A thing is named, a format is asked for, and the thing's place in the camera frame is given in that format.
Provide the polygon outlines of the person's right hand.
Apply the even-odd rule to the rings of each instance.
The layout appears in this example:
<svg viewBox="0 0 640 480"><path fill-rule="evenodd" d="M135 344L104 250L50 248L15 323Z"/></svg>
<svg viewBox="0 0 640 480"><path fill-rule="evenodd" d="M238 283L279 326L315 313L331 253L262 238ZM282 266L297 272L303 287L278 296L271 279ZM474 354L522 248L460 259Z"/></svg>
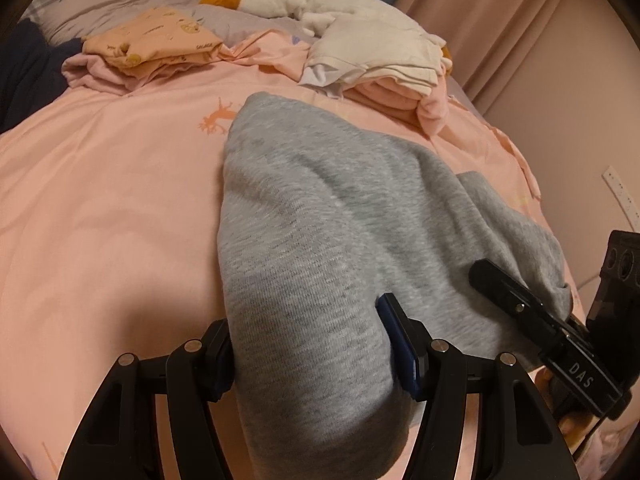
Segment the person's right hand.
<svg viewBox="0 0 640 480"><path fill-rule="evenodd" d="M593 426L593 414L577 403L547 367L536 371L534 383L552 411L565 443L575 452Z"/></svg>

